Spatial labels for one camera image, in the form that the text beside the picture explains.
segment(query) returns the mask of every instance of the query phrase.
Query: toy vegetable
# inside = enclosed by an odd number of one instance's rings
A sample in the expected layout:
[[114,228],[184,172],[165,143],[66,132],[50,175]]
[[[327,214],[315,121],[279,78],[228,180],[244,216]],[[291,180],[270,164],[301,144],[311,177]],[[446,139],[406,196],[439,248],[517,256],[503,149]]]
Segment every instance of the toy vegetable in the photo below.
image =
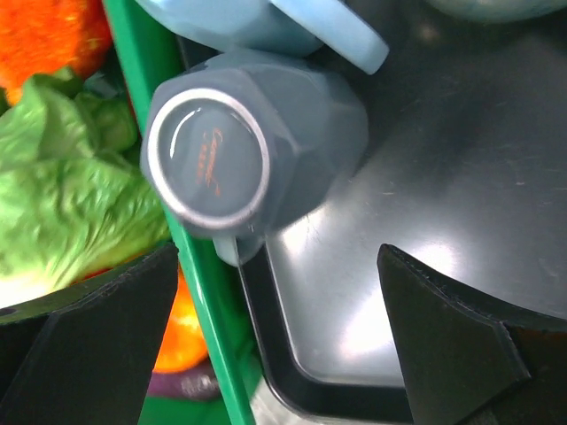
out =
[[112,46],[101,0],[3,0],[0,7],[0,86],[11,104],[34,73],[70,65],[86,79]]
[[211,360],[206,359],[195,367],[178,374],[151,374],[148,395],[207,401],[221,395],[219,381],[214,374]]
[[137,166],[134,117],[69,68],[34,75],[0,116],[0,308],[66,288],[167,239]]
[[153,369],[158,374],[182,372],[196,366],[207,355],[205,338],[180,267],[177,283],[177,294]]

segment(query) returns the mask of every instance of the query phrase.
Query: toy orange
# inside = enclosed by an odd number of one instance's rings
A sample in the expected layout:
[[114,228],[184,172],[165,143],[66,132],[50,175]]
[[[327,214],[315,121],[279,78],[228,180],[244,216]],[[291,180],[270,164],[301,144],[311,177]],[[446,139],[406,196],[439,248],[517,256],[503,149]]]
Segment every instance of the toy orange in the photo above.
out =
[[70,65],[86,79],[112,44],[102,0],[2,0],[0,87],[15,104],[34,73]]
[[205,338],[180,267],[177,284],[166,333],[153,369],[158,374],[182,372],[196,366],[207,355]]
[[[127,264],[130,261],[132,261],[133,259],[137,259],[138,257],[144,255],[144,253],[140,253],[140,254],[136,254],[134,257],[130,257],[129,259],[126,259],[125,261],[122,261],[122,264]],[[98,270],[97,272],[94,273],[88,273],[87,275],[85,275],[84,277],[82,277],[81,279],[79,279],[77,282],[82,282],[82,281],[86,281],[88,279],[90,279],[91,277],[97,277],[99,275],[101,275],[102,273],[106,273],[108,271],[112,270],[111,268],[103,268],[102,270]]]

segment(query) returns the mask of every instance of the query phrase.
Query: gray cup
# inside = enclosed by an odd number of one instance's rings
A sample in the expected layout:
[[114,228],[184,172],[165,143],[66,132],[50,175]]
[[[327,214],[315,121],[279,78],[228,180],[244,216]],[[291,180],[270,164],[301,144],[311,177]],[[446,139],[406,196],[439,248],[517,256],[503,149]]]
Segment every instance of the gray cup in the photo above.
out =
[[352,174],[367,126],[340,76],[235,50],[156,90],[142,169],[187,230],[237,266]]

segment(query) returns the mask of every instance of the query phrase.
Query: black tray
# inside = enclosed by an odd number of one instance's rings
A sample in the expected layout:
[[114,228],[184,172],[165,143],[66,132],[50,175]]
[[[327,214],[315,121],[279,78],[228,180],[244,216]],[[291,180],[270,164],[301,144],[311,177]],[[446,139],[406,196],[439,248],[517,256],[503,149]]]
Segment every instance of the black tray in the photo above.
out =
[[[411,422],[379,295],[382,243],[567,318],[567,13],[479,25],[418,0],[348,3],[390,44],[383,68],[368,77],[325,48],[311,59],[341,72],[366,103],[366,158],[346,193],[270,237],[241,277],[265,375],[287,406]],[[291,252],[294,228],[303,239]],[[334,339],[370,290],[380,314],[366,335],[384,346],[351,370],[333,357]]]

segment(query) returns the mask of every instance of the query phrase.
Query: silver rim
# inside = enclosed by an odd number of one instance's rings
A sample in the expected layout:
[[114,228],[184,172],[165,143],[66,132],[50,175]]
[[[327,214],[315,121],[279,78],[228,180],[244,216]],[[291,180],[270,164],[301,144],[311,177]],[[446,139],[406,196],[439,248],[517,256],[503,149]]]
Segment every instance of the silver rim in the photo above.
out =
[[[260,185],[248,205],[227,217],[209,217],[189,208],[171,190],[159,159],[159,131],[161,130],[161,126],[163,125],[166,117],[180,104],[197,99],[213,100],[230,107],[252,130],[260,145],[260,154],[262,158]],[[202,228],[221,229],[242,224],[256,212],[260,206],[262,198],[264,198],[264,195],[268,190],[270,167],[268,146],[258,121],[256,121],[245,106],[238,102],[234,97],[215,89],[189,89],[173,96],[163,105],[156,115],[155,120],[151,124],[150,134],[148,136],[148,164],[150,167],[151,177],[153,178],[156,188],[167,206],[179,217],[182,217],[183,219]]]

